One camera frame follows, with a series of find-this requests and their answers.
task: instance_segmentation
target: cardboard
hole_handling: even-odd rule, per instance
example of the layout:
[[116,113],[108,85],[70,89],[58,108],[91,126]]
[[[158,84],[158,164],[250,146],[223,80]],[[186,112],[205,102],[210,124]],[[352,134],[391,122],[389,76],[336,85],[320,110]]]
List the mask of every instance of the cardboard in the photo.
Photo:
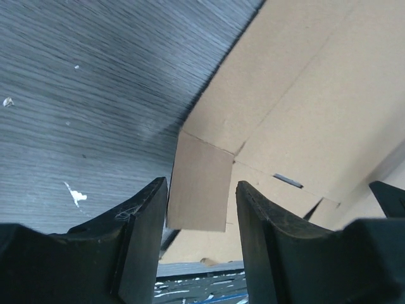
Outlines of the cardboard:
[[236,207],[236,186],[245,180],[254,185],[266,197],[277,201],[296,215],[303,217],[320,200],[320,197],[291,186],[270,175],[234,163],[232,180],[228,188],[226,232],[181,230],[160,263],[201,262],[210,265],[242,260],[239,225]]
[[236,158],[341,202],[404,140],[405,3],[367,1],[336,28]]
[[[330,229],[383,216],[367,183],[380,179],[382,164],[405,140],[404,13],[401,0],[268,1],[183,129],[216,153],[234,156],[234,167],[216,162],[214,168],[216,157],[209,155],[187,159],[187,145],[179,142],[172,185],[181,178],[198,187],[182,187],[187,199],[173,200],[178,190],[171,190],[169,209],[180,211],[168,214],[169,227],[222,231],[235,218],[234,195],[211,202],[213,172],[224,176],[215,185],[223,197],[226,172],[233,181],[260,176],[253,185],[290,211],[305,195],[323,198],[313,221]],[[190,165],[195,169],[188,174],[183,170]],[[302,184],[300,198],[290,197],[292,186],[278,187],[274,174]],[[194,193],[197,200],[189,203]],[[223,234],[182,231],[163,260],[225,262],[241,258],[238,248],[231,225]]]
[[225,231],[234,156],[180,132],[171,177],[168,226]]
[[353,6],[351,0],[267,1],[222,63],[184,130],[238,152]]
[[[182,132],[218,148],[217,153],[237,155],[353,6],[350,0],[266,2],[213,77]],[[209,176],[213,172],[204,171],[210,157],[187,158],[187,146],[186,140],[177,145],[168,227],[223,231],[227,200],[219,202],[216,194],[228,192],[228,179],[212,191]],[[200,171],[182,172],[180,165]],[[217,165],[218,172],[230,177],[230,166]]]

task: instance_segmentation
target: laminate floor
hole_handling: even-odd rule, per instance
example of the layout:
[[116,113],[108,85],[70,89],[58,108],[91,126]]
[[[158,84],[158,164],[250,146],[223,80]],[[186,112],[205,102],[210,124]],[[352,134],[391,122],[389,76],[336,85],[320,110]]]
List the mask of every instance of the laminate floor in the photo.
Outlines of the laminate floor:
[[234,270],[205,275],[158,278],[153,304],[246,304],[245,272]]
[[179,127],[260,5],[1,1],[0,221],[64,233],[170,179]]

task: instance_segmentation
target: debris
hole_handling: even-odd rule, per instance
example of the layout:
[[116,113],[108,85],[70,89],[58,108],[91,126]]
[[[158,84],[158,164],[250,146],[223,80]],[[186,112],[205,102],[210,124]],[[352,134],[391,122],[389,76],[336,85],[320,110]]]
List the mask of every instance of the debris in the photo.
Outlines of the debris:
[[202,258],[200,263],[203,263],[205,266],[208,266],[208,267],[218,264],[218,262],[216,262],[210,258]]
[[227,283],[232,283],[232,280],[218,281],[218,282],[212,283],[211,285],[220,285],[220,284],[227,284]]
[[3,101],[3,106],[13,106],[14,102],[12,100],[11,97],[7,97],[4,101]]
[[243,300],[240,300],[236,304],[246,304],[246,303],[249,303],[249,296],[246,296]]
[[160,298],[161,296],[172,295],[172,294],[175,294],[175,293],[188,293],[188,292],[189,292],[189,290],[170,291],[169,293],[157,294],[154,297],[155,298]]
[[83,195],[80,192],[77,192],[76,190],[72,190],[70,189],[70,186],[67,182],[64,182],[66,187],[68,188],[73,200],[75,201],[75,205],[77,208],[80,208],[80,206],[78,205],[78,201],[82,201],[82,200],[86,200],[87,199],[87,195]]

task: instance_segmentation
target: cardboard flap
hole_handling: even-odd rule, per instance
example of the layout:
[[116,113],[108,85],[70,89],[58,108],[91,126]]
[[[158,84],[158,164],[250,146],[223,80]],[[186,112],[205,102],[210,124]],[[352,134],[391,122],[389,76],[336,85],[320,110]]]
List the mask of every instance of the cardboard flap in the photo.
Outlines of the cardboard flap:
[[233,160],[232,154],[180,132],[170,185],[169,228],[225,231]]

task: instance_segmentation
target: black plastic bracket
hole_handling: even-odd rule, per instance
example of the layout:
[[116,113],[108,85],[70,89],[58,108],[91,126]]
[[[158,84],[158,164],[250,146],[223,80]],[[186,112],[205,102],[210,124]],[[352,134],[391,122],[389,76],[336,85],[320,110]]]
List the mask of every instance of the black plastic bracket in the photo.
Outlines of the black plastic bracket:
[[1,303],[152,303],[166,205],[161,177],[66,234],[0,224]]
[[328,231],[237,187],[250,304],[405,303],[405,220],[361,219]]
[[375,181],[369,185],[386,217],[405,218],[405,191],[384,182]]

